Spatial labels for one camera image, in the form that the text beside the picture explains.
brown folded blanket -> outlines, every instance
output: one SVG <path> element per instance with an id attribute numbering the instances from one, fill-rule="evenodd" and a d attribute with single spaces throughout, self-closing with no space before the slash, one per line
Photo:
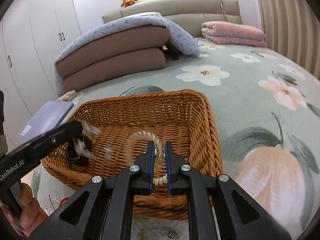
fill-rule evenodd
<path id="1" fill-rule="evenodd" d="M 62 76 L 71 75 L 101 60 L 140 49 L 160 48 L 169 39 L 169 31 L 162 26 L 145 25 L 114 33 L 92 41 L 57 64 Z"/>
<path id="2" fill-rule="evenodd" d="M 131 51 L 101 60 L 67 76 L 63 91 L 79 91 L 111 78 L 164 67 L 165 57 L 159 48 Z"/>

stuffed toy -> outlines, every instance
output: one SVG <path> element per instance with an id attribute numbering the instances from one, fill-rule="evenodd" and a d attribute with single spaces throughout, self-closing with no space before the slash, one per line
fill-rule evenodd
<path id="1" fill-rule="evenodd" d="M 121 6 L 127 7 L 129 5 L 135 4 L 136 1 L 138 1 L 138 0 L 122 0 Z"/>

upholstered headboard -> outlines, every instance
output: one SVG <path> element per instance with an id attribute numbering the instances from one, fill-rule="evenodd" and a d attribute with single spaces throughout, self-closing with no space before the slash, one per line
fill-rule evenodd
<path id="1" fill-rule="evenodd" d="M 232 23 L 242 24 L 237 0 L 152 0 L 138 2 L 128 7 L 119 5 L 119 10 L 102 16 L 102 19 L 103 23 L 108 23 L 143 12 L 159 12 L 194 37 L 202 37 L 201 24 L 207 21 L 229 19 Z"/>

finger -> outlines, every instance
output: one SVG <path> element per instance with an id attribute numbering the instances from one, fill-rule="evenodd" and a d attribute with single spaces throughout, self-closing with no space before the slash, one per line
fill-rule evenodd
<path id="1" fill-rule="evenodd" d="M 14 224 L 16 222 L 15 216 L 5 206 L 2 205 L 1 210 L 11 224 Z"/>
<path id="2" fill-rule="evenodd" d="M 12 225 L 12 227 L 15 230 L 18 230 L 18 231 L 22 232 L 23 228 L 19 227 L 16 224 L 15 216 L 6 207 L 4 207 L 3 205 L 1 206 L 1 210 L 2 210 L 3 214 L 5 215 L 5 217 L 7 218 L 7 220 L 9 221 L 9 223 Z"/>
<path id="3" fill-rule="evenodd" d="M 25 234 L 26 237 L 29 237 L 30 234 L 47 218 L 47 214 L 43 211 L 40 210 L 38 213 L 35 221 L 33 224 L 29 227 L 23 230 L 23 233 Z"/>
<path id="4" fill-rule="evenodd" d="M 33 199 L 32 189 L 26 183 L 22 183 L 20 192 L 20 202 L 25 207 L 28 206 Z"/>
<path id="5" fill-rule="evenodd" d="M 22 210 L 22 213 L 20 216 L 20 225 L 23 228 L 30 227 L 35 221 L 39 211 L 40 211 L 39 202 L 35 198 L 32 198 L 31 203 L 28 206 L 25 206 Z"/>

white wardrobe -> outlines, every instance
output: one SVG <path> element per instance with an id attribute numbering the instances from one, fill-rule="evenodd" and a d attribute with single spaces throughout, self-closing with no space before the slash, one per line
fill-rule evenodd
<path id="1" fill-rule="evenodd" d="M 73 0 L 14 0 L 0 26 L 4 131 L 12 147 L 26 122 L 56 100 L 54 61 L 81 36 Z"/>

